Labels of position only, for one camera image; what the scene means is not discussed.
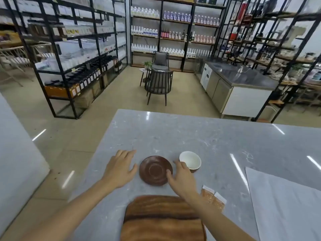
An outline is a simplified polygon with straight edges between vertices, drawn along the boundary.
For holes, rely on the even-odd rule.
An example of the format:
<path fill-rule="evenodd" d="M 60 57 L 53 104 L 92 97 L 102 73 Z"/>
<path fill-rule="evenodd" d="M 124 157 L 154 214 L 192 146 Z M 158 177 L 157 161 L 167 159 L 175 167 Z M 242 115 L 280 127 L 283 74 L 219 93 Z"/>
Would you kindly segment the person's right hand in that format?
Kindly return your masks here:
<path fill-rule="evenodd" d="M 176 173 L 173 177 L 176 180 L 176 187 L 172 188 L 172 190 L 189 205 L 194 206 L 200 198 L 196 188 L 196 180 L 185 162 L 175 160 L 174 163 Z"/>

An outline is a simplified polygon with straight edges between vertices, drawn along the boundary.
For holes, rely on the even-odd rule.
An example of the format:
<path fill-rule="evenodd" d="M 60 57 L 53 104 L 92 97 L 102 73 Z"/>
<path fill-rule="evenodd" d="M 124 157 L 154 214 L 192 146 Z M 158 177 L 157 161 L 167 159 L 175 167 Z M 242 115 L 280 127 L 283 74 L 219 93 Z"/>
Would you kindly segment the person's left hand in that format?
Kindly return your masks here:
<path fill-rule="evenodd" d="M 106 170 L 102 177 L 102 182 L 106 184 L 108 191 L 121 188 L 129 183 L 129 171 L 133 168 L 131 166 L 132 159 L 136 150 L 118 150 L 106 166 Z"/>

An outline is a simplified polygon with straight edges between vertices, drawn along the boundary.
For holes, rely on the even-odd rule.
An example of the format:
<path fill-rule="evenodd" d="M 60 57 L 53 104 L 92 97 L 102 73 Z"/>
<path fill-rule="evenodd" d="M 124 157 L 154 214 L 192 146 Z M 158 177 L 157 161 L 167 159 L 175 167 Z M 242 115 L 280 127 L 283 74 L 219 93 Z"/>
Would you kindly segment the person's left forearm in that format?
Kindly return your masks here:
<path fill-rule="evenodd" d="M 65 241 L 92 209 L 114 190 L 112 182 L 99 180 L 57 213 L 27 232 L 20 241 Z"/>

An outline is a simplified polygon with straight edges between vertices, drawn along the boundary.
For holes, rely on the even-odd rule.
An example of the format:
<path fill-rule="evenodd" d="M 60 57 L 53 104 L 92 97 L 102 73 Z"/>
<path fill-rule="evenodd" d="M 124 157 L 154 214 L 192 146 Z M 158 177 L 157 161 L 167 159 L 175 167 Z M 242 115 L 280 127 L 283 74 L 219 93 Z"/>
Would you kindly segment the person's right forearm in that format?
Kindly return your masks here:
<path fill-rule="evenodd" d="M 256 241 L 198 193 L 184 196 L 216 241 Z"/>

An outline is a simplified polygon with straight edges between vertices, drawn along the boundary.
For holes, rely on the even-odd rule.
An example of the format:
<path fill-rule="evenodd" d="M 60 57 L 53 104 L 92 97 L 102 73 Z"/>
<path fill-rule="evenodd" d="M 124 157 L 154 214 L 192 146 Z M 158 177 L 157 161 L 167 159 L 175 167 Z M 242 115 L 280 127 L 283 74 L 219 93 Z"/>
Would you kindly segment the white and brown tea cup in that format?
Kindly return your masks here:
<path fill-rule="evenodd" d="M 191 151 L 183 151 L 179 155 L 179 161 L 185 162 L 190 172 L 196 172 L 202 164 L 201 158 L 194 152 Z"/>

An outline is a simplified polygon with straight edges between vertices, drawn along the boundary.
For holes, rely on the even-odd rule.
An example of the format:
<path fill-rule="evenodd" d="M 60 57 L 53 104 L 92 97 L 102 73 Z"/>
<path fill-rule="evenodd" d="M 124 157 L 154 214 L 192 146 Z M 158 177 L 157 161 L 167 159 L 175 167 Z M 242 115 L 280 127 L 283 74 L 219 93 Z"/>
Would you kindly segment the small round side table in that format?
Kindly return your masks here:
<path fill-rule="evenodd" d="M 142 72 L 140 86 L 142 85 L 142 83 L 144 83 L 144 88 L 146 88 L 150 81 L 151 68 L 150 67 L 140 68 L 139 70 Z"/>

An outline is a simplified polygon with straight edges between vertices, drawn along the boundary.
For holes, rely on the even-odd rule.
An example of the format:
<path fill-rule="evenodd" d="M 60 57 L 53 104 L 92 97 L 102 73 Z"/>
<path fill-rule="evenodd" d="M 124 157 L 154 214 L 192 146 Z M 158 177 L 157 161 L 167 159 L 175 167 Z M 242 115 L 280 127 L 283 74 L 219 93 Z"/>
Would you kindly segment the row of dark jars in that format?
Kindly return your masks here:
<path fill-rule="evenodd" d="M 50 78 L 47 82 L 43 82 L 48 97 L 69 99 L 74 98 L 87 88 L 90 84 L 96 82 L 102 73 L 113 68 L 118 62 L 116 56 L 105 55 L 101 58 L 101 67 L 99 59 L 93 60 L 89 65 L 83 65 L 77 69 L 58 78 Z"/>

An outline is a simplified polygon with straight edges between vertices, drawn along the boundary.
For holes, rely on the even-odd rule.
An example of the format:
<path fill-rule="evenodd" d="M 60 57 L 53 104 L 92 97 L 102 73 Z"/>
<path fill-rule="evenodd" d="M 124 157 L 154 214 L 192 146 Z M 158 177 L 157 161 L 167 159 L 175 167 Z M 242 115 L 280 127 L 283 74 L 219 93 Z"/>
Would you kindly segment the stainless steel counter cabinet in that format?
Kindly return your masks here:
<path fill-rule="evenodd" d="M 257 118 L 278 82 L 244 66 L 200 59 L 195 75 L 220 114 Z"/>

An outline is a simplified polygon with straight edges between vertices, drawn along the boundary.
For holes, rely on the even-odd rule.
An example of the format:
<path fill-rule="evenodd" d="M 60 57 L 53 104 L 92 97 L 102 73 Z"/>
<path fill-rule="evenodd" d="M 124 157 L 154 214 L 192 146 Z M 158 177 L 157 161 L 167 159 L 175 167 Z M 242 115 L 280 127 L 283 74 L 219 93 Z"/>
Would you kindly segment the black shelf with jars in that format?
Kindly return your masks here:
<path fill-rule="evenodd" d="M 126 18 L 126 0 L 0 0 L 0 26 L 13 26 L 0 48 L 24 46 L 53 116 L 79 119 L 128 66 Z M 48 97 L 43 82 L 105 55 L 118 62 L 80 95 Z"/>

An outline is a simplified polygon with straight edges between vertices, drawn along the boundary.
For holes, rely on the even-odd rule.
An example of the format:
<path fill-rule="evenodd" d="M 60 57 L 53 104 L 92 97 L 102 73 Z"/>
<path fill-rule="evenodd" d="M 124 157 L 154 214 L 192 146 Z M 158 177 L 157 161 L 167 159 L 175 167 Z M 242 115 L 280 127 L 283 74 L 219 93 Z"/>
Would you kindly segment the rows of white bottles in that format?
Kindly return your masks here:
<path fill-rule="evenodd" d="M 160 16 L 160 11 L 151 9 L 151 8 L 144 8 L 144 7 L 137 7 L 137 6 L 131 6 L 130 8 L 130 16 L 131 18 L 136 18 L 140 21 L 158 21 L 158 27 L 159 24 L 162 24 L 163 16 Z M 183 24 L 172 24 L 172 23 L 164 23 L 164 26 L 166 28 L 173 28 L 173 29 L 180 29 L 183 31 L 188 26 Z M 167 40 L 167 39 L 161 39 L 160 38 L 160 29 L 162 28 L 162 25 L 160 28 L 148 28 L 146 26 L 143 26 L 143 23 L 138 25 L 131 25 L 131 36 L 139 36 L 139 37 L 148 37 L 148 38 L 154 38 L 157 40 L 164 40 L 164 41 L 173 41 L 173 42 L 181 42 L 176 40 Z M 158 44 L 151 44 L 149 45 L 147 42 L 146 44 L 138 44 L 132 42 L 131 44 L 131 51 L 132 52 L 142 52 L 142 53 L 153 53 L 155 51 L 159 52 L 167 52 L 170 56 L 174 57 L 184 57 L 187 58 L 194 58 L 196 54 L 203 54 L 208 55 L 211 54 L 211 52 L 207 52 L 205 50 L 196 49 L 196 48 L 187 48 L 187 51 L 185 51 L 185 48 L 183 45 L 181 47 L 170 47 L 170 46 L 162 46 L 162 43 L 160 42 L 160 45 L 158 47 Z"/>

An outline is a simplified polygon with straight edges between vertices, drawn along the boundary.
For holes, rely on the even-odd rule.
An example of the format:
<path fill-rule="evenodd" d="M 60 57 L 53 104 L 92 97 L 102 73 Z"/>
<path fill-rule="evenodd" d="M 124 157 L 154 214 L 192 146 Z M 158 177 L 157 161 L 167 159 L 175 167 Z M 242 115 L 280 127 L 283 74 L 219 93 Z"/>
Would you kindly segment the black shelf with bottles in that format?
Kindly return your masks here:
<path fill-rule="evenodd" d="M 129 4 L 130 66 L 143 68 L 155 51 L 169 67 L 192 72 L 196 57 L 215 54 L 229 0 L 126 0 Z"/>

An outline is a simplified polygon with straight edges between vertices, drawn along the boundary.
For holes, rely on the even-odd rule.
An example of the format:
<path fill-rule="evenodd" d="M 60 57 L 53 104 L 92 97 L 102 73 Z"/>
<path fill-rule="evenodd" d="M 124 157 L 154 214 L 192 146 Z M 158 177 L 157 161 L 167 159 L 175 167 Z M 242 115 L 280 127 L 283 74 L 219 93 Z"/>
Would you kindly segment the rows of pink bottles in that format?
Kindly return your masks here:
<path fill-rule="evenodd" d="M 162 28 L 160 29 L 161 39 L 192 42 L 197 44 L 215 44 L 221 19 L 219 17 L 195 15 L 191 25 L 191 31 L 189 33 L 188 27 L 181 31 L 180 29 L 166 28 L 164 23 L 190 25 L 190 22 L 162 20 Z"/>

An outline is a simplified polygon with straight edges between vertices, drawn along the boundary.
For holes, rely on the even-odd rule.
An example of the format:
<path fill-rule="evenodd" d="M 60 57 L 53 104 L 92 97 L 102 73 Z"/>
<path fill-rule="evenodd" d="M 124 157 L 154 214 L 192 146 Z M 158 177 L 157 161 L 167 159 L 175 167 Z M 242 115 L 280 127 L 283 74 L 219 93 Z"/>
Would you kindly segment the row of purple bottles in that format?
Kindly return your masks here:
<path fill-rule="evenodd" d="M 163 20 L 172 20 L 172 21 L 179 21 L 179 22 L 190 22 L 191 18 L 192 18 L 192 16 L 191 16 L 190 13 L 163 11 Z"/>

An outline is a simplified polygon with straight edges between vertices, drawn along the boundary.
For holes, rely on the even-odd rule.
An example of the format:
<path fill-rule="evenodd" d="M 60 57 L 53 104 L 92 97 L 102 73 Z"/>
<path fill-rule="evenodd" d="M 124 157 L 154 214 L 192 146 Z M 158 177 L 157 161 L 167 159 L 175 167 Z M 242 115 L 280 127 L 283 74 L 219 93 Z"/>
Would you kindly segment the light wooden chair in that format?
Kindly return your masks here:
<path fill-rule="evenodd" d="M 12 74 L 13 70 L 20 71 L 27 79 L 34 81 L 25 71 L 29 67 L 31 67 L 31 61 L 27 56 L 24 46 L 0 48 L 0 83 L 13 80 L 23 87 L 14 74 Z"/>

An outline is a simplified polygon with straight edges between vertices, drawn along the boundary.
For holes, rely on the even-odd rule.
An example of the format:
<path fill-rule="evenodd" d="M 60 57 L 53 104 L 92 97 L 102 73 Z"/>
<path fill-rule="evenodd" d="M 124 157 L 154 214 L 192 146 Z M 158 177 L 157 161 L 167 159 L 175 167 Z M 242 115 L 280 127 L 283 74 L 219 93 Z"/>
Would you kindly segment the black shelf with tableware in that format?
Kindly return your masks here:
<path fill-rule="evenodd" d="M 232 65 L 258 69 L 263 75 L 280 73 L 278 85 L 256 115 L 267 105 L 280 110 L 277 118 L 299 85 L 321 62 L 321 54 L 304 55 L 303 50 L 321 25 L 321 0 L 228 0 L 231 11 L 218 55 Z"/>

